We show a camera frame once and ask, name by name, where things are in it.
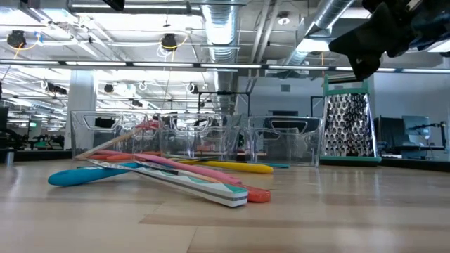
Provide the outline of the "pink silicone spoon spatula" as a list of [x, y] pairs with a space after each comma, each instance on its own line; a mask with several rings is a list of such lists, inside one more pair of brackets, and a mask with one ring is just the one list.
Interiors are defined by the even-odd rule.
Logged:
[[[96, 159], [96, 160], [101, 160], [101, 161], [106, 161], [106, 162], [123, 162], [123, 161], [107, 161], [106, 160], [106, 157], [111, 156], [111, 155], [116, 155], [116, 154], [123, 154], [123, 153], [112, 154], [111, 152], [109, 152], [108, 154], [106, 154], [106, 153], [102, 152], [101, 154], [90, 155], [89, 159]], [[141, 162], [154, 162], [154, 163], [159, 163], [159, 164], [165, 164], [165, 165], [172, 166], [176, 169], [183, 169], [186, 171], [195, 172], [198, 174], [202, 174], [204, 176], [210, 176], [210, 177], [214, 177], [216, 179], [221, 179], [221, 180], [229, 181], [232, 183], [242, 183], [242, 181], [239, 178], [236, 178], [229, 174], [226, 174], [226, 173], [223, 173], [220, 171], [216, 171], [213, 169], [207, 169], [204, 167], [197, 167], [194, 165], [183, 164], [183, 163], [175, 162], [173, 160], [169, 160], [167, 158], [160, 157], [157, 155], [151, 155], [151, 154], [145, 154], [145, 153], [137, 153], [137, 154], [133, 154], [133, 155], [134, 155], [133, 160], [125, 160], [125, 161], [141, 161]]]

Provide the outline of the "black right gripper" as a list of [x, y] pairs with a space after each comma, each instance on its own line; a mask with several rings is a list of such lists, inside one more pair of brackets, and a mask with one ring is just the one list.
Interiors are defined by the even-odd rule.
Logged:
[[422, 0], [361, 0], [371, 17], [362, 25], [332, 40], [330, 51], [351, 55], [357, 79], [370, 77], [384, 53], [398, 56], [414, 38], [411, 22]]

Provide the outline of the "teal steel box grater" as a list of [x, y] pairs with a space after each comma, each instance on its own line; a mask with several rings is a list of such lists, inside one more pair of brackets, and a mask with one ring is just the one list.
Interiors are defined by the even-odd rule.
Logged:
[[369, 81], [326, 76], [323, 99], [319, 162], [337, 166], [379, 165]]

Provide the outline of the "long ceiling light bar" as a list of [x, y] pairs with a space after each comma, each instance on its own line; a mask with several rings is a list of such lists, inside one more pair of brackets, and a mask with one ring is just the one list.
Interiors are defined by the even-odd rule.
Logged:
[[281, 70], [281, 71], [319, 71], [319, 72], [351, 72], [351, 67], [322, 65], [271, 65], [271, 64], [239, 64], [239, 63], [183, 63], [183, 62], [132, 62], [132, 61], [71, 61], [71, 60], [16, 60], [0, 59], [0, 65], [17, 65], [26, 67], [56, 67], [91, 69], [127, 69], [127, 68], [182, 68], [213, 70]]

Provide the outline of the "white pillar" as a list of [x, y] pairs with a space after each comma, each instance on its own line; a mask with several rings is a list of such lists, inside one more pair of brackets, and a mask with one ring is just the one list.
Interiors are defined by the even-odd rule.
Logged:
[[93, 70], [72, 70], [67, 101], [67, 122], [64, 149], [72, 147], [71, 112], [95, 111], [98, 83]]

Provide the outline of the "clear plastic bin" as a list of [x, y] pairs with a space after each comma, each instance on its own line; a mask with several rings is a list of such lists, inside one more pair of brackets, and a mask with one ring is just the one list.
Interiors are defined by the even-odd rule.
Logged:
[[73, 111], [70, 126], [76, 160], [129, 160], [134, 153], [160, 153], [160, 123], [142, 112]]
[[159, 116], [164, 157], [234, 160], [242, 127], [240, 115], [183, 113]]
[[319, 117], [251, 116], [247, 128], [250, 161], [282, 167], [317, 166], [322, 124]]

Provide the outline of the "knife orange gradient handle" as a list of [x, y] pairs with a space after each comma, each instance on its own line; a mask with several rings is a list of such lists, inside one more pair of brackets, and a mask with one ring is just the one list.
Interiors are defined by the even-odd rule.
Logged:
[[252, 186], [246, 186], [246, 185], [243, 185], [242, 183], [232, 183], [229, 181], [216, 179], [214, 177], [204, 176], [202, 174], [198, 174], [195, 172], [186, 171], [183, 169], [176, 169], [172, 166], [165, 165], [165, 164], [159, 164], [159, 163], [154, 163], [154, 162], [141, 162], [141, 161], [136, 161], [136, 163], [143, 165], [145, 167], [150, 167], [152, 169], [165, 170], [167, 172], [177, 172], [178, 175], [193, 176], [197, 179], [202, 179], [204, 181], [208, 181], [211, 183], [226, 183], [226, 184], [236, 186], [239, 188], [244, 188], [248, 191], [248, 201], [249, 202], [269, 202], [271, 200], [271, 192], [269, 190], [255, 188]]

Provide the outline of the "blue silicone spoon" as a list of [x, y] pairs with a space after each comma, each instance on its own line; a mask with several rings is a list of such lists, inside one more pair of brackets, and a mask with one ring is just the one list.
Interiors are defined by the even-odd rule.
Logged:
[[52, 186], [76, 186], [127, 172], [127, 170], [123, 169], [105, 169], [100, 166], [78, 167], [50, 175], [48, 183]]

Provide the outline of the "background desk monitor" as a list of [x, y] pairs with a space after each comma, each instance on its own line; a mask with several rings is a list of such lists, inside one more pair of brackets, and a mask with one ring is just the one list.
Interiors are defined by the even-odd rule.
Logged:
[[408, 136], [422, 136], [429, 139], [431, 135], [430, 119], [426, 116], [403, 116], [404, 132]]

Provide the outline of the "black knife teal handle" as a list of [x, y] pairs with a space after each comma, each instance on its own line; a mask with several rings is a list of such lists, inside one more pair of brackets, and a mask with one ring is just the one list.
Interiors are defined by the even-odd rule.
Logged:
[[267, 165], [270, 167], [274, 167], [274, 168], [280, 168], [280, 169], [289, 169], [290, 165], [289, 164], [279, 164], [279, 163], [267, 163], [267, 162], [247, 162], [249, 164], [263, 164], [263, 165]]

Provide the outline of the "slanted silver ventilation duct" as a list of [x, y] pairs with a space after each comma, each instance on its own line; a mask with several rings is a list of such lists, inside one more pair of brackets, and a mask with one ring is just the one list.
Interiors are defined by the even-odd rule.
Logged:
[[313, 48], [314, 39], [331, 38], [333, 25], [353, 2], [354, 0], [321, 0], [316, 12], [301, 20], [296, 32], [299, 43], [283, 64], [301, 65], [309, 53], [318, 51]]

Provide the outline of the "yellow silicone spoon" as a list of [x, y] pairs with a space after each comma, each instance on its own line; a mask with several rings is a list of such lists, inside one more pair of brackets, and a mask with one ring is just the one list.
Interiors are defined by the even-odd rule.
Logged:
[[222, 162], [214, 160], [180, 160], [180, 163], [189, 165], [205, 165], [209, 167], [219, 167], [222, 169], [231, 169], [235, 171], [242, 171], [257, 174], [272, 174], [274, 168], [265, 164], [249, 164], [243, 162]]

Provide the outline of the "red spatula wooden handle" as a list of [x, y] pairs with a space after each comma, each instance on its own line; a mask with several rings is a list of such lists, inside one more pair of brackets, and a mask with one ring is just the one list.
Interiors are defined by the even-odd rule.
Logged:
[[115, 124], [112, 129], [84, 128], [74, 130], [73, 155], [76, 160], [85, 160], [90, 155], [114, 153], [139, 153], [159, 151], [159, 123], [143, 120], [134, 126]]

